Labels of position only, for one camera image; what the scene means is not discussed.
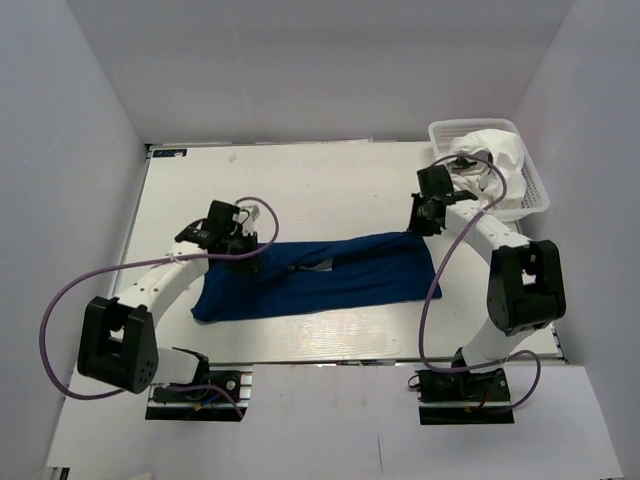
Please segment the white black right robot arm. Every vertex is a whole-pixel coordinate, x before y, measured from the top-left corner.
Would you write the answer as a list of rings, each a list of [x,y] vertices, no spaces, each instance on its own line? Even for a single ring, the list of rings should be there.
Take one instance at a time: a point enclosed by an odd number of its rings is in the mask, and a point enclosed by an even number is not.
[[[535,331],[562,318],[566,297],[560,253],[550,240],[534,241],[519,234],[469,191],[456,191],[443,165],[417,172],[420,192],[414,194],[409,231],[422,237],[444,230],[456,238],[431,281],[421,313],[418,352],[424,365],[438,373],[484,373],[522,353],[515,348]],[[467,243],[489,266],[488,317],[459,354],[460,367],[437,367],[425,351],[427,314],[440,278],[453,253]]]

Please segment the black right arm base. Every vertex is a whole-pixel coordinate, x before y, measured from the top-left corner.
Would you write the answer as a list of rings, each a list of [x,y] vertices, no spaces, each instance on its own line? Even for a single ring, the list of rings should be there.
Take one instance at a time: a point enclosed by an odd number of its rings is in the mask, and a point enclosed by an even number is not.
[[[423,426],[507,425],[514,423],[503,369],[488,373],[443,374],[416,371],[407,381],[418,395]]]

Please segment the blue mickey t shirt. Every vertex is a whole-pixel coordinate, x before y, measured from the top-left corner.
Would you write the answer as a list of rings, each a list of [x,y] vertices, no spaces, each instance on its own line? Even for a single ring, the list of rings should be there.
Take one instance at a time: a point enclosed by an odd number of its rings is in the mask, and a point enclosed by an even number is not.
[[[214,323],[423,300],[435,274],[426,243],[410,232],[276,243],[254,274],[213,264],[192,316]]]

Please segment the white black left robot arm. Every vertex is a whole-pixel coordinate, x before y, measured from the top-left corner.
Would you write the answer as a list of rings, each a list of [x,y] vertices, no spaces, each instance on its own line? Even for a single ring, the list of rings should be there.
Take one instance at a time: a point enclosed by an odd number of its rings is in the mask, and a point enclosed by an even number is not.
[[[214,200],[207,217],[174,237],[163,262],[112,298],[95,297],[86,307],[77,369],[131,393],[152,384],[206,382],[208,358],[198,352],[160,348],[156,327],[178,297],[209,270],[213,255],[244,255],[258,248],[254,222],[259,206]]]

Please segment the white t shirt red print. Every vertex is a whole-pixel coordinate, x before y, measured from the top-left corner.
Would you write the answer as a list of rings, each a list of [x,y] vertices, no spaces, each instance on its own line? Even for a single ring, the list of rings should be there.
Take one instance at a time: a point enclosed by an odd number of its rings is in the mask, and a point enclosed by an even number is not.
[[[524,198],[526,181],[521,173],[524,153],[520,137],[506,131],[485,129],[471,132],[456,138],[451,143],[450,154],[466,154],[475,157],[480,150],[487,150],[492,154],[493,165],[502,173],[506,180],[507,191],[504,199],[497,204],[496,209],[511,209]]]

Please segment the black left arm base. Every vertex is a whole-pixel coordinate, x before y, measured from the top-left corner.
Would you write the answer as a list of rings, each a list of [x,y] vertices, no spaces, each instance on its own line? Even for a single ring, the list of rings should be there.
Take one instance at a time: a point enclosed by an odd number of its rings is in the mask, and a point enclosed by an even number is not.
[[[178,391],[178,386],[151,387],[145,419],[152,421],[239,423],[249,406],[252,366],[211,365],[203,380],[206,388]]]

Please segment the white t shirt black print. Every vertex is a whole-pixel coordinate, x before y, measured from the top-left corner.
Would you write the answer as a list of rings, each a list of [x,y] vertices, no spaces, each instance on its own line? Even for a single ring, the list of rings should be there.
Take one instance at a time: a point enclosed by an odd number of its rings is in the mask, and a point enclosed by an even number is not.
[[[488,204],[500,194],[501,182],[493,170],[478,159],[493,163],[492,154],[487,150],[480,150],[475,154],[475,159],[453,156],[440,162],[439,166],[447,169],[455,191],[469,191]]]

